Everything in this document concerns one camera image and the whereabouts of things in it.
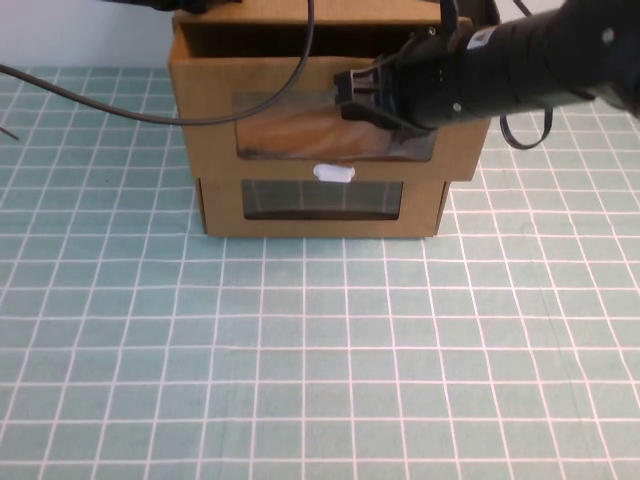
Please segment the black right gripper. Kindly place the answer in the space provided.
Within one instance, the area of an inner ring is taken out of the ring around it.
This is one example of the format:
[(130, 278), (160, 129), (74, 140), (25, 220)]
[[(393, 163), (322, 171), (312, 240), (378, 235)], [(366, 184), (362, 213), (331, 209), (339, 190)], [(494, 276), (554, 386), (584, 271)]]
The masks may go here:
[[(444, 126), (473, 120), (460, 92), (459, 64), (473, 33), (462, 25), (452, 34), (427, 27), (412, 33), (397, 54), (334, 76), (341, 118), (377, 128), (426, 135)], [(386, 105), (395, 95), (395, 113)]]

